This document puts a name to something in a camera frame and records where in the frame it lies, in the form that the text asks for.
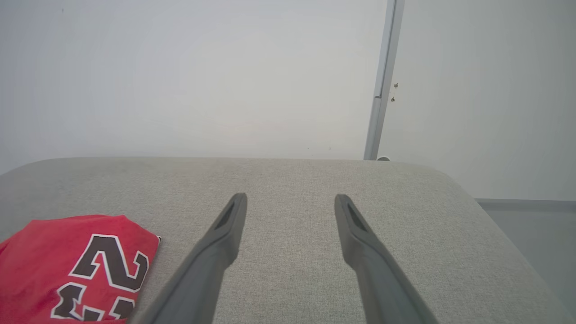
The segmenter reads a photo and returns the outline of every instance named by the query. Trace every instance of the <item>black number print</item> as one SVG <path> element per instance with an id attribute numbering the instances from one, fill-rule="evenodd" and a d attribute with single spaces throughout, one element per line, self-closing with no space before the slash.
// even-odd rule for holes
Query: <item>black number print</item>
<path id="1" fill-rule="evenodd" d="M 110 315 L 114 316 L 116 319 L 127 318 L 133 309 L 134 301 L 132 299 L 118 296 L 116 297 L 114 306 L 112 306 Z"/>
<path id="2" fill-rule="evenodd" d="M 128 272 L 124 250 L 116 235 L 92 234 L 86 250 L 70 272 L 70 276 L 92 279 L 100 267 L 96 257 L 101 254 L 104 260 L 104 269 L 111 287 L 137 292 L 142 286 L 148 271 L 148 257 L 138 251 L 134 256 L 134 264 L 138 265 L 136 273 Z"/>
<path id="3" fill-rule="evenodd" d="M 60 287 L 56 292 L 60 296 L 60 303 L 52 309 L 51 318 L 72 318 L 78 321 L 93 322 L 100 321 L 104 316 L 104 311 L 97 308 L 83 306 L 82 315 L 74 311 L 74 307 L 82 302 L 82 295 L 86 286 L 75 282 L 68 282 Z"/>

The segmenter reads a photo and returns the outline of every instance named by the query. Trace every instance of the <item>red jersey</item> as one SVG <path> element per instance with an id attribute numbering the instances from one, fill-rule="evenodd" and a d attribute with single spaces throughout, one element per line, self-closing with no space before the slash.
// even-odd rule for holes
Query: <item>red jersey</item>
<path id="1" fill-rule="evenodd" d="M 0 324 L 125 323 L 159 242 L 124 215 L 31 221 L 0 243 Z"/>

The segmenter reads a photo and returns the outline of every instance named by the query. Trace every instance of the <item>gray fabric surface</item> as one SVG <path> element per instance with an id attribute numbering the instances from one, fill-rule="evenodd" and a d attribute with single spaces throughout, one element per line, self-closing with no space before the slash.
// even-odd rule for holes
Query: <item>gray fabric surface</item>
<path id="1" fill-rule="evenodd" d="M 162 236 L 131 323 L 236 192 L 248 213 L 214 323 L 364 323 L 334 196 L 348 194 L 441 323 L 573 323 L 448 176 L 381 161 L 74 158 L 0 176 L 0 240 L 31 219 L 125 214 Z"/>

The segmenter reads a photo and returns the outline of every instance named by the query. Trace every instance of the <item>gray floor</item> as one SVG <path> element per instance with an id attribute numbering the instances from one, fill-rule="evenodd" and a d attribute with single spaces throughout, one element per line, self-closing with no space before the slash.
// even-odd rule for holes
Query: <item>gray floor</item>
<path id="1" fill-rule="evenodd" d="M 576 208 L 480 205 L 576 318 Z"/>

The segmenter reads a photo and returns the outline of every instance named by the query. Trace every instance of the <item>gray couch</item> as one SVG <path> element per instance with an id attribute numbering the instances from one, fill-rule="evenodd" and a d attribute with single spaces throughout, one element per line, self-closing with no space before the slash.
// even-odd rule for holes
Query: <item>gray couch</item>
<path id="1" fill-rule="evenodd" d="M 0 176 L 0 240 L 32 219 L 125 214 L 162 236 L 130 323 L 228 199 L 248 195 L 214 323 L 365 323 L 334 196 L 349 195 L 441 323 L 573 323 L 512 242 L 451 178 L 381 161 L 73 158 Z"/>

